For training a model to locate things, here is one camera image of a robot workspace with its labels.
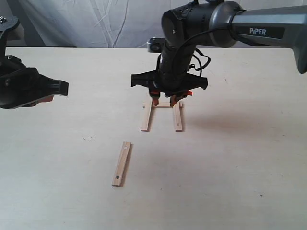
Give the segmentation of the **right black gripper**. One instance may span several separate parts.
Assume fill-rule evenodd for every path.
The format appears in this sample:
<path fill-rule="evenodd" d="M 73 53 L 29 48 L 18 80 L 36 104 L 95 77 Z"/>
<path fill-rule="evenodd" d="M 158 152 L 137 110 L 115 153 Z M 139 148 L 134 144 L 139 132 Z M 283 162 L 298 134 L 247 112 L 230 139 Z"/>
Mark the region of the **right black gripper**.
<path fill-rule="evenodd" d="M 189 73 L 189 69 L 195 67 L 190 63 L 195 51 L 203 55 L 195 45 L 178 50 L 164 44 L 158 56 L 156 69 L 132 74 L 131 86 L 140 85 L 148 88 L 154 106 L 159 104 L 160 92 L 165 93 L 165 97 L 170 98 L 171 107 L 180 100 L 192 96 L 190 90 L 196 88 L 205 90 L 208 86 L 207 78 Z"/>

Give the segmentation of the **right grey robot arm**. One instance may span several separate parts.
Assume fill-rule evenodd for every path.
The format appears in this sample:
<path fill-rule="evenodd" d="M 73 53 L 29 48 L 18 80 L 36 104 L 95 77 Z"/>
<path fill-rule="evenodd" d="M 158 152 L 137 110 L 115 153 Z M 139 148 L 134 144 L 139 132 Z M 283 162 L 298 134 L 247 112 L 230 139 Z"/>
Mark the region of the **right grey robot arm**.
<path fill-rule="evenodd" d="M 278 46 L 293 51 L 297 69 L 307 71 L 307 8 L 294 6 L 244 10 L 234 1 L 192 1 L 164 12 L 163 38 L 151 38 L 148 50 L 158 53 L 156 69 L 131 76 L 132 86 L 148 88 L 154 105 L 164 93 L 174 106 L 208 81 L 190 74 L 199 46 L 229 48 L 236 42 L 255 47 Z"/>

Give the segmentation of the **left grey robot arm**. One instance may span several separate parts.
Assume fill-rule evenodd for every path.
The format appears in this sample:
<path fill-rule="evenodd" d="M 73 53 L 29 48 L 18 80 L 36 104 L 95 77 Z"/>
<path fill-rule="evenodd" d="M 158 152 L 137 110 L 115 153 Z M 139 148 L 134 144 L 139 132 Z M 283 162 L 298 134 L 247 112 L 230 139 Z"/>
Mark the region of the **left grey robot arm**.
<path fill-rule="evenodd" d="M 13 55 L 6 55 L 8 41 L 21 40 L 24 29 L 15 16 L 0 17 L 0 107 L 16 109 L 51 102 L 55 95 L 67 96 L 69 84 L 26 67 Z"/>

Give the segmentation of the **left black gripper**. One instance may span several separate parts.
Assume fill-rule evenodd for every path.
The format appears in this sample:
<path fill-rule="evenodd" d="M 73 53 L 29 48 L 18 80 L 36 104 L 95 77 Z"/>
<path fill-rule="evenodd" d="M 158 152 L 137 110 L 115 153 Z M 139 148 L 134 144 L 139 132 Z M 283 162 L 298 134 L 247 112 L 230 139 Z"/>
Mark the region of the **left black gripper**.
<path fill-rule="evenodd" d="M 55 95 L 68 95 L 69 84 L 26 67 L 19 58 L 5 56 L 0 60 L 0 107 L 15 109 L 53 101 Z"/>

